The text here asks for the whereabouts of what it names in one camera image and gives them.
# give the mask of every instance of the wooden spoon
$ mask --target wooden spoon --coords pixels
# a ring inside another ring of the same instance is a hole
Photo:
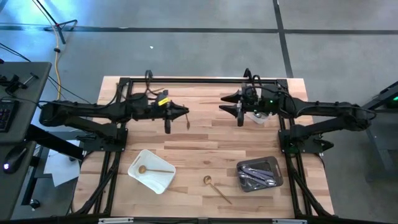
[[[230,202],[228,200],[228,198],[225,197],[225,195],[223,193],[221,193],[220,190],[218,190],[212,183],[211,183],[211,177],[209,175],[207,175],[206,177],[203,178],[203,182],[205,184],[210,185],[217,193],[219,193],[228,203],[232,204],[232,202]]]
[[[146,166],[144,166],[144,165],[142,165],[142,166],[140,166],[139,168],[138,168],[138,172],[140,173],[140,174],[143,174],[143,173],[145,173],[145,172],[147,172],[147,171],[153,171],[153,172],[166,172],[166,173],[174,173],[174,171],[168,171],[168,170],[152,170],[152,169],[147,169],[147,167]]]

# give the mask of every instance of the white tray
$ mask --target white tray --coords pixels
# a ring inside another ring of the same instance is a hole
[[[173,173],[147,171],[143,174],[138,172],[140,166],[146,166],[147,169],[169,170]],[[142,150],[134,162],[131,164],[128,174],[143,183],[157,194],[163,193],[170,185],[175,176],[175,167],[164,161],[159,156],[151,153],[149,150]]]

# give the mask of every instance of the gold spoon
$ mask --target gold spoon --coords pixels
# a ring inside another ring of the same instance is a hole
[[[187,119],[187,130],[189,130],[189,128],[191,127],[191,122],[189,122],[188,120],[188,114],[185,114],[185,118]]]
[[[232,204],[228,198],[225,197],[225,195],[223,193],[220,192],[220,190],[218,190],[212,183],[211,183],[211,177],[209,175],[207,175],[206,177],[203,178],[203,182],[205,184],[210,185],[215,191],[217,191],[228,203]]]
[[[144,165],[142,165],[142,166],[140,166],[140,167],[138,168],[138,172],[139,172],[140,174],[143,174],[143,173],[145,173],[145,172],[147,172],[147,171],[174,173],[173,171],[168,171],[168,170],[152,170],[152,169],[147,169],[147,167],[144,166]]]

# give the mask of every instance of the wooden table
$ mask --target wooden table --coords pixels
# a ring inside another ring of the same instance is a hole
[[[119,78],[104,77],[98,103],[105,104],[113,97]],[[288,79],[288,84],[293,97],[307,100],[303,79]],[[246,118],[244,126],[239,128],[233,116],[218,108],[218,105],[225,104],[220,97],[234,93],[239,87],[239,84],[215,83],[151,84],[153,90],[168,89],[171,100],[189,107],[190,130],[187,131],[184,116],[172,123],[171,134],[164,133],[164,122],[161,120],[128,122],[129,136],[119,166],[112,216],[294,217],[286,161],[277,142],[277,116],[271,116],[262,125]],[[144,90],[144,83],[134,84],[133,92]],[[108,122],[106,119],[95,121]],[[301,116],[296,123],[308,125],[313,121],[311,116]],[[152,151],[177,168],[174,180],[162,195],[155,194],[127,174],[127,169],[143,149]],[[103,152],[94,152],[84,161],[75,191],[76,210],[97,187],[103,156]],[[243,192],[236,177],[236,164],[265,156],[277,158],[284,184],[273,189]],[[302,157],[308,188],[325,210],[333,213],[321,160],[312,154],[303,154]],[[233,205],[203,183],[206,175],[212,176],[213,183],[228,196]],[[104,192],[103,207],[108,190]],[[298,195],[300,208],[304,212],[301,190],[298,190]]]

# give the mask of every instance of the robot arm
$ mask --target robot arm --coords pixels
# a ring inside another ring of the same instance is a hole
[[[261,89],[260,95],[257,94],[257,88]],[[302,101],[291,97],[275,85],[247,86],[244,84],[241,90],[222,97],[221,100],[235,104],[220,105],[220,108],[235,116],[238,119],[238,126],[243,125],[246,112],[280,114],[284,118],[297,118],[301,115],[336,117],[308,126],[299,124],[292,126],[290,138],[297,140],[341,129],[362,131],[369,127],[371,120],[375,117],[372,111],[347,102]]]
[[[42,106],[39,121],[44,126],[65,125],[114,137],[116,133],[112,130],[116,124],[98,124],[80,117],[108,118],[115,123],[128,122],[130,119],[164,119],[165,132],[170,134],[170,122],[187,114],[189,109],[176,105],[167,95],[168,91],[164,90],[152,103],[145,93],[135,93],[126,101],[108,105],[53,101]]]

